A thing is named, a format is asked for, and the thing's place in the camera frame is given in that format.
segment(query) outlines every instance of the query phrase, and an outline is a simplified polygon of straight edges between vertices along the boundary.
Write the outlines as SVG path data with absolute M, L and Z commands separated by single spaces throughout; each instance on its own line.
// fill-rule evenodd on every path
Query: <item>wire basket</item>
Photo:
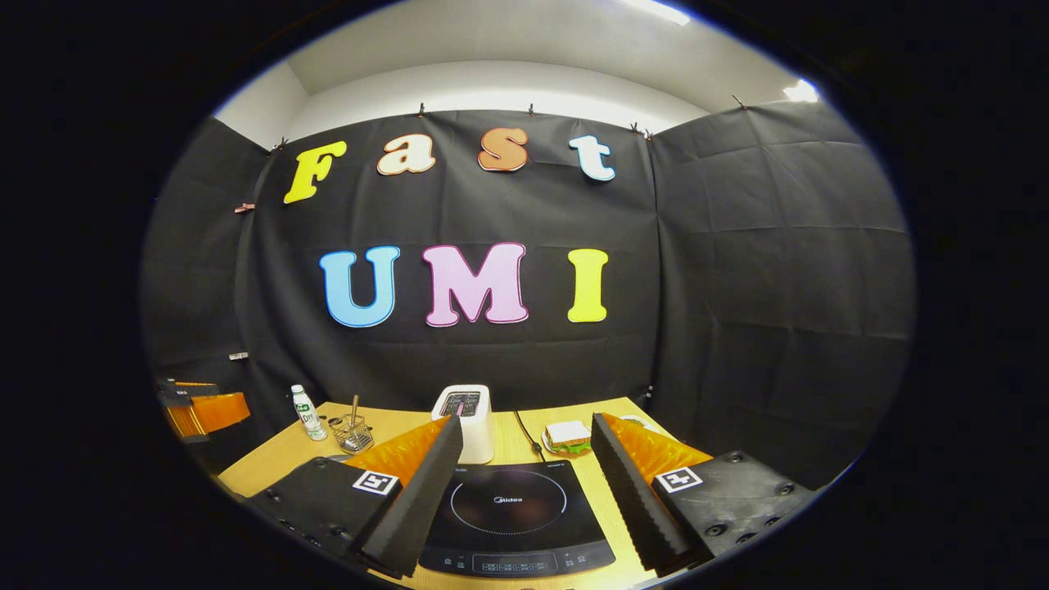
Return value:
M 374 446 L 376 440 L 368 431 L 364 417 L 358 414 L 354 424 L 349 423 L 349 414 L 328 419 L 328 427 L 339 441 L 339 448 L 349 455 L 358 455 Z

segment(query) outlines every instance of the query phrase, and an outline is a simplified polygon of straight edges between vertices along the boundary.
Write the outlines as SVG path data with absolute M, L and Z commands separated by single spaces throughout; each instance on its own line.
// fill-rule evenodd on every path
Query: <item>wooden table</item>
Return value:
M 317 413 L 328 418 L 348 414 L 350 406 L 334 402 L 321 404 Z M 519 412 L 521 422 L 532 438 L 542 444 L 540 437 L 547 424 L 581 420 L 587 427 L 591 416 L 595 412 L 606 412 L 615 416 L 635 415 L 647 420 L 660 434 L 671 436 L 656 423 L 647 414 L 641 410 L 627 398 L 618 398 L 594 403 L 583 403 L 563 407 L 532 409 Z M 430 421 L 429 413 L 399 412 L 392 409 L 358 408 L 365 421 L 373 429 L 376 444 L 421 426 Z M 506 465 L 514 463 L 538 463 L 539 458 L 532 450 L 532 445 L 521 431 L 520 425 L 512 412 L 495 412 L 495 458 L 490 465 Z M 338 441 L 329 435 L 323 441 L 312 441 L 299 422 L 284 428 L 274 438 L 244 456 L 240 461 L 222 471 L 218 479 L 231 490 L 244 497 L 251 497 L 286 476 L 303 462 L 314 457 L 339 455 Z M 547 460 L 562 459 L 543 450 Z M 656 583 L 656 574 L 641 567 L 641 562 L 634 549 L 634 543 L 626 530 L 626 525 L 619 513 L 619 507 L 613 499 L 612 490 L 604 479 L 604 473 L 598 465 L 593 452 L 582 457 L 570 457 L 579 483 L 582 485 L 586 499 L 590 501 L 594 514 L 597 517 L 601 530 L 604 531 L 612 546 L 616 561 L 605 567 L 576 574 L 556 575 L 550 577 L 534 577 L 521 580 L 496 580 L 472 577 L 436 572 L 422 567 L 415 568 L 412 577 L 393 580 L 373 570 L 370 573 L 389 582 L 408 588 L 448 588 L 448 589 L 493 589 L 520 590 L 615 590 L 633 587 L 645 587 Z

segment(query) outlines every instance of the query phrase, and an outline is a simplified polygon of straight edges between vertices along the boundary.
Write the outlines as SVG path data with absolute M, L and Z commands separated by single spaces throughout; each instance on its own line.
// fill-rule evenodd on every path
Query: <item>power cord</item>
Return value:
M 521 415 L 517 414 L 516 409 L 514 410 L 514 416 L 517 417 L 517 423 L 521 425 L 521 431 L 524 433 L 524 436 L 528 437 L 528 440 L 532 442 L 532 450 L 538 452 L 539 459 L 542 459 L 542 462 L 545 463 L 547 458 L 542 456 L 542 446 L 540 446 L 539 443 L 535 442 L 535 439 L 532 438 L 532 435 L 528 434 L 528 429 L 524 428 L 524 423 L 521 422 Z

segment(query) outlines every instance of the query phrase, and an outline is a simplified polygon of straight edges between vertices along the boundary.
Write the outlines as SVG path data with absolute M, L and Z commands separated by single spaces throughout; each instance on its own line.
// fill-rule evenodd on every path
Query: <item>water bottle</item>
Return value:
M 306 434 L 309 435 L 309 438 L 315 441 L 326 439 L 327 430 L 324 429 L 324 424 L 321 424 L 320 418 L 317 417 L 314 402 L 309 401 L 309 396 L 306 395 L 302 385 L 292 385 L 292 403 L 295 404 L 295 410 L 299 413 L 299 418 L 302 419 L 302 425 L 306 427 Z

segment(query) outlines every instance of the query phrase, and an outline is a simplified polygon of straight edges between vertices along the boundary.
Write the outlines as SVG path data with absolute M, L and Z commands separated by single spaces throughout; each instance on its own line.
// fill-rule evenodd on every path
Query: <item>pink letter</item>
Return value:
M 427 248 L 423 251 L 423 259 L 430 264 L 433 274 L 433 311 L 426 316 L 426 323 L 434 328 L 458 323 L 458 314 L 452 311 L 453 294 L 470 323 L 477 321 L 489 293 L 492 304 L 485 313 L 488 321 L 514 323 L 528 319 L 528 310 L 521 304 L 518 275 L 523 256 L 524 247 L 520 244 L 496 244 L 474 275 L 458 248 Z

